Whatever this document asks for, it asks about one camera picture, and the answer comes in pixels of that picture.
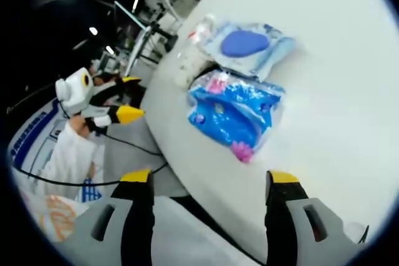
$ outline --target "clear plastic packaging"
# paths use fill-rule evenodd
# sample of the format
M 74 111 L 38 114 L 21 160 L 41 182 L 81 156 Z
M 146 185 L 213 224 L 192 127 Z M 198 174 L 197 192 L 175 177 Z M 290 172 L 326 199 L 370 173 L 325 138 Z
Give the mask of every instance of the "clear plastic packaging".
M 198 74 L 213 64 L 212 58 L 198 45 L 211 36 L 215 24 L 215 18 L 210 14 L 206 15 L 180 49 L 177 56 L 179 69 L 175 75 L 175 82 L 179 87 L 187 90 Z
M 223 21 L 206 33 L 198 39 L 204 53 L 222 68 L 259 82 L 295 48 L 293 38 L 269 24 Z

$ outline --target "blue plastic bag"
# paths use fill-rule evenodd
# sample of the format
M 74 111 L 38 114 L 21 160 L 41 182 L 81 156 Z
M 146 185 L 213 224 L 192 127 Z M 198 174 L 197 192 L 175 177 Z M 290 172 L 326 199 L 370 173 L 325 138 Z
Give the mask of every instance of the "blue plastic bag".
M 197 79 L 189 95 L 190 123 L 248 163 L 278 122 L 284 90 L 215 70 Z
M 219 22 L 200 47 L 223 69 L 263 82 L 295 48 L 293 38 L 268 24 Z

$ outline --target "white shirt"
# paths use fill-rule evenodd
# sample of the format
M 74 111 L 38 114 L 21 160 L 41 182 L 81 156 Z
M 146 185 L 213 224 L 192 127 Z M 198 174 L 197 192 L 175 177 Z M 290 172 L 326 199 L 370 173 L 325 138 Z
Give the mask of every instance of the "white shirt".
M 85 181 L 90 166 L 95 165 L 93 182 L 101 183 L 104 145 L 94 142 L 95 137 L 85 139 L 78 135 L 67 122 L 58 136 L 58 141 L 50 160 L 46 163 L 40 177 L 66 183 L 81 184 Z M 37 195 L 60 195 L 75 199 L 80 187 L 62 186 L 36 180 L 33 192 Z

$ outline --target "white tabletop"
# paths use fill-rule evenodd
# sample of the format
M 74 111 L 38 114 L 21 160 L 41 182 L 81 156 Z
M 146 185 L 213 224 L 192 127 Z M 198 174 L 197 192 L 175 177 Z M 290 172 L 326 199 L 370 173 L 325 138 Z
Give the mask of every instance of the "white tabletop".
M 268 78 L 286 89 L 285 110 L 251 164 L 190 125 L 174 80 L 185 37 L 208 13 L 266 22 L 298 41 Z M 202 0 L 179 36 L 143 108 L 174 172 L 227 233 L 266 261 L 265 177 L 280 169 L 374 235 L 399 187 L 399 34 L 383 0 Z

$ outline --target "pink item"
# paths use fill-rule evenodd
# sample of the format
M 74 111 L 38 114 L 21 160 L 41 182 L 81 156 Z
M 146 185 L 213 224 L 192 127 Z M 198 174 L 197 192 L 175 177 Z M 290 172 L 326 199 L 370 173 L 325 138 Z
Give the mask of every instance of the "pink item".
M 231 145 L 231 151 L 233 151 L 234 155 L 243 163 L 249 163 L 252 156 L 254 156 L 254 151 L 251 147 L 242 141 L 239 143 L 233 142 Z
M 211 79 L 207 90 L 209 93 L 220 94 L 224 92 L 226 86 L 227 86 L 227 81 L 221 80 L 220 78 L 216 77 Z

